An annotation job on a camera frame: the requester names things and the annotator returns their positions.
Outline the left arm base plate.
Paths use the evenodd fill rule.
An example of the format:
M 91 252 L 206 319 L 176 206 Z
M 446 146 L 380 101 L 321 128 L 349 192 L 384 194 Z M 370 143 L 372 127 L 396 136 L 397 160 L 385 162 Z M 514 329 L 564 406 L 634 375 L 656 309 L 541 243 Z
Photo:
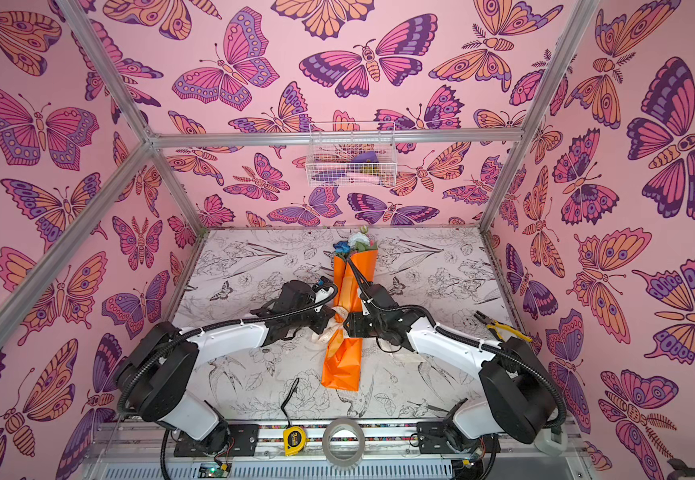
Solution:
M 180 432 L 173 456 L 214 457 L 252 457 L 258 444 L 259 424 L 219 424 L 203 440 L 195 440 Z

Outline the grey plastic clamp device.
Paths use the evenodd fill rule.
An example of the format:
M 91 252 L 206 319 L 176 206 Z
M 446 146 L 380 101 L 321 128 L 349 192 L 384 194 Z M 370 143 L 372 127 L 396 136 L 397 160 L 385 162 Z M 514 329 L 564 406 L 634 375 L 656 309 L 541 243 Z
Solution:
M 569 442 L 567 432 L 561 427 L 555 427 L 541 429 L 533 441 L 533 446 L 547 456 L 557 457 L 567 451 L 567 442 Z

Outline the white fake rose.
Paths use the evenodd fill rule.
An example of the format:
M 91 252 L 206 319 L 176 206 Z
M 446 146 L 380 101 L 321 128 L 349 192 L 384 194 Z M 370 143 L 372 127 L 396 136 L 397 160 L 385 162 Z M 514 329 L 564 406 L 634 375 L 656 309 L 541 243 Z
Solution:
M 351 248 L 351 251 L 355 252 L 367 252 L 377 250 L 377 242 L 369 236 L 369 226 L 363 225 L 359 227 L 357 233 L 351 234 L 347 243 Z

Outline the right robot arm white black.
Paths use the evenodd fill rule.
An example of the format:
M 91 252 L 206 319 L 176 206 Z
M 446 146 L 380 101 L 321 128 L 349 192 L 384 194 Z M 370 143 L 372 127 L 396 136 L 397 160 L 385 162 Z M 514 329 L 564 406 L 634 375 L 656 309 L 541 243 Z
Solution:
M 347 262 L 359 290 L 361 312 L 351 313 L 353 338 L 375 338 L 393 347 L 441 360 L 481 384 L 483 399 L 465 399 L 441 422 L 441 438 L 455 452 L 473 450 L 487 436 L 505 434 L 531 444 L 547 431 L 563 436 L 567 406 L 533 348 L 519 338 L 485 340 L 433 319 L 420 305 L 401 305 L 381 284 L 370 282 Z

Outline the clear tape roll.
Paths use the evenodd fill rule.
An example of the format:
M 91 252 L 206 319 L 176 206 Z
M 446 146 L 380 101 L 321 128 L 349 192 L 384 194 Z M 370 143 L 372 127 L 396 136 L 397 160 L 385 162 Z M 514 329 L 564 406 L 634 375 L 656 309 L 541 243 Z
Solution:
M 337 418 L 323 431 L 321 448 L 325 460 L 333 467 L 355 469 L 363 460 L 367 448 L 365 432 L 355 420 Z

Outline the yellow handled pliers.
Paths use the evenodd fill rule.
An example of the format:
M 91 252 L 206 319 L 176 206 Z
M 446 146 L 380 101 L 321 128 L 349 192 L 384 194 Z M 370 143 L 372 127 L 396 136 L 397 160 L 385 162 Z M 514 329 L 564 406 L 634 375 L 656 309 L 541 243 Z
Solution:
M 475 312 L 475 319 L 481 322 L 493 334 L 493 337 L 500 342 L 505 342 L 507 338 L 519 338 L 527 343 L 533 343 L 533 338 L 523 334 L 517 328 L 501 323 L 481 311 Z

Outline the blue fake rose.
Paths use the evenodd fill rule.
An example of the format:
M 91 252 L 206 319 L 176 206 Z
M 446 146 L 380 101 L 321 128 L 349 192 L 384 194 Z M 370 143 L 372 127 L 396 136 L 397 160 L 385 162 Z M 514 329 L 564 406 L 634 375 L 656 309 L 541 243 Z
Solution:
M 334 254 L 343 258 L 349 257 L 351 254 L 351 246 L 346 240 L 341 240 L 333 244 Z

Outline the orange wrapping paper sheet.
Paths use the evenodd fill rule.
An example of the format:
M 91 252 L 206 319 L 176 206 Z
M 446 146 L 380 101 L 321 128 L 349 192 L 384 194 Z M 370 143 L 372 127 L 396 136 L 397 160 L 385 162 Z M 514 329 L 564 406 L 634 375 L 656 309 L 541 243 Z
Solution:
M 373 281 L 377 250 L 355 252 L 349 256 L 353 265 L 367 278 Z M 334 283 L 338 286 L 336 306 L 347 313 L 361 313 L 359 284 L 351 266 L 341 257 L 333 260 Z M 321 385 L 326 388 L 357 392 L 361 383 L 361 355 L 363 340 L 347 336 L 346 330 L 339 325 L 337 332 L 331 336 L 325 351 Z

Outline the green circuit board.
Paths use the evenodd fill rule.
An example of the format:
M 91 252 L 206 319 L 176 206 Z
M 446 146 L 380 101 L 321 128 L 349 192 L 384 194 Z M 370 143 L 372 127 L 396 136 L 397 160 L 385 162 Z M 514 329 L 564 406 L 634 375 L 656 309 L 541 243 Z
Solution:
M 198 479 L 227 479 L 231 474 L 231 466 L 223 462 L 201 463 L 198 468 Z

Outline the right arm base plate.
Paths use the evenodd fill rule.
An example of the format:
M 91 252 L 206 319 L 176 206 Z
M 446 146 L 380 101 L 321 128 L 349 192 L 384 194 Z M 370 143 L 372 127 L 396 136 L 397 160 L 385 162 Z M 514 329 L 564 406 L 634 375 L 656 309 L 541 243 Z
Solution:
M 501 453 L 499 438 L 487 434 L 477 439 L 468 438 L 453 422 L 417 422 L 417 448 L 422 454 L 458 455 L 471 459 L 483 459 L 491 453 Z

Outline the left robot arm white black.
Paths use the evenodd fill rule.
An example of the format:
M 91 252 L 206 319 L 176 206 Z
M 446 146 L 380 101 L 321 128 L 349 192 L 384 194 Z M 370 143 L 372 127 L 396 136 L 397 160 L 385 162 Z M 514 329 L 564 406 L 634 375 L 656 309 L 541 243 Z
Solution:
M 326 277 L 315 284 L 291 280 L 247 318 L 187 330 L 158 324 L 115 371 L 118 415 L 179 431 L 200 454 L 225 452 L 229 424 L 217 408 L 189 391 L 193 372 L 237 352 L 289 341 L 301 329 L 323 333 L 334 316 L 328 304 L 336 296 L 337 287 Z

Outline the yellow tape measure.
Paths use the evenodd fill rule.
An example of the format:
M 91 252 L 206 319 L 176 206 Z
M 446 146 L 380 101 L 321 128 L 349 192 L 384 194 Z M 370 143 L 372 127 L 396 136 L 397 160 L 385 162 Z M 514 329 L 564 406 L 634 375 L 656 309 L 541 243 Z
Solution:
M 301 452 L 307 444 L 307 436 L 305 430 L 293 424 L 291 417 L 289 416 L 286 408 L 291 402 L 294 394 L 297 392 L 300 379 L 295 378 L 291 384 L 289 392 L 286 394 L 283 402 L 281 403 L 280 410 L 283 413 L 286 420 L 286 428 L 283 432 L 283 444 L 284 444 L 284 454 L 286 456 L 295 456 Z

